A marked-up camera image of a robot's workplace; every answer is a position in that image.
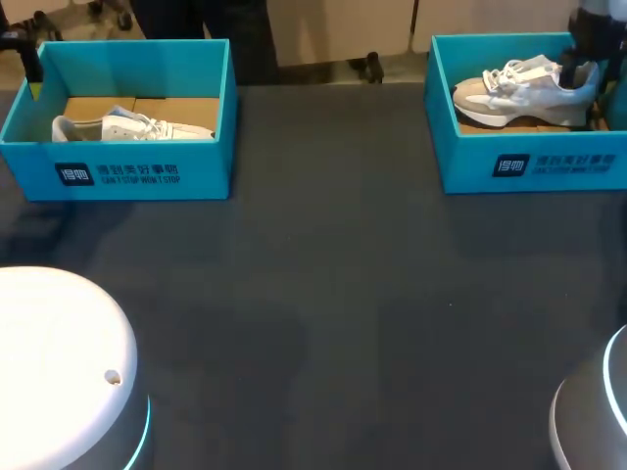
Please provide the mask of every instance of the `sneaker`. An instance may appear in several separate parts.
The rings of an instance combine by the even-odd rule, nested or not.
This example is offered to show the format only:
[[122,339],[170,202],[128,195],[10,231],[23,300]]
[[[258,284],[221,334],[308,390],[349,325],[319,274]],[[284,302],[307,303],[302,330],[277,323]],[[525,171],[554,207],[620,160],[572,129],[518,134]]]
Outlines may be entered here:
[[601,79],[599,66],[589,62],[578,67],[573,89],[559,86],[560,72],[561,66],[545,56],[509,61],[503,70],[485,70],[483,76],[459,83],[453,102],[464,115],[491,127],[521,116],[555,125],[586,125]]
[[198,125],[156,120],[115,106],[102,119],[74,121],[58,116],[52,121],[53,142],[114,140],[213,140],[215,133]]

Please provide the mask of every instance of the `black pants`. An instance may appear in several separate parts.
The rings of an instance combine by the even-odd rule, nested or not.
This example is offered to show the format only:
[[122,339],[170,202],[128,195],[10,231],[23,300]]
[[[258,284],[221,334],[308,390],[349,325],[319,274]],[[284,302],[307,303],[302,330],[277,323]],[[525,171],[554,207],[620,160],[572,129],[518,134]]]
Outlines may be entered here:
[[239,84],[278,81],[274,40],[265,0],[130,0],[148,39],[230,39]]

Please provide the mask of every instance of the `dark gray table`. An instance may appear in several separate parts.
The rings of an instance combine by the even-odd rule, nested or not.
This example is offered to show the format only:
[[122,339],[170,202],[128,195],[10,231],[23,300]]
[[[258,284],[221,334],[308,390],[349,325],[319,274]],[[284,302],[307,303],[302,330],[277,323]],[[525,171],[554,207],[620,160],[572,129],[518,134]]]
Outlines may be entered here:
[[156,468],[553,468],[553,393],[620,321],[625,196],[444,196],[418,85],[245,89],[240,120],[228,202],[50,209],[2,173],[5,262],[126,311]]

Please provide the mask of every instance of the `shoelace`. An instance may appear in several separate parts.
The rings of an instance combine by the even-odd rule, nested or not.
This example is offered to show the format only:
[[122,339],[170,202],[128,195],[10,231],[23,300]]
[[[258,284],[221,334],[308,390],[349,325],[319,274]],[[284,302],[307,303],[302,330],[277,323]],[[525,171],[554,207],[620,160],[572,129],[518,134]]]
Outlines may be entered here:
[[508,85],[518,84],[517,76],[522,71],[520,64],[522,61],[509,61],[503,70],[494,69],[483,71],[483,82],[488,91],[494,91]]
[[141,121],[146,124],[146,128],[141,135],[135,135],[134,140],[158,140],[159,137],[168,138],[172,133],[172,124],[165,120],[150,119],[147,116],[138,114]]

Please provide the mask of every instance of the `blue shoebox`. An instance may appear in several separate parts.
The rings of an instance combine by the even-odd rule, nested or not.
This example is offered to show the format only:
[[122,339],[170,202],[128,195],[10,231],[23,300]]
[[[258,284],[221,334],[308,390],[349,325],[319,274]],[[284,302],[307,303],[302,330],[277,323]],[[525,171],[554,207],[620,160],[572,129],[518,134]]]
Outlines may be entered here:
[[[228,41],[47,42],[39,57],[39,100],[24,83],[0,133],[0,153],[27,199],[228,197],[237,114]],[[219,98],[216,138],[52,143],[52,120],[70,97]]]
[[435,36],[425,107],[446,193],[627,189],[627,84],[606,97],[611,131],[460,131],[452,89],[483,70],[540,54],[557,60],[570,34]]

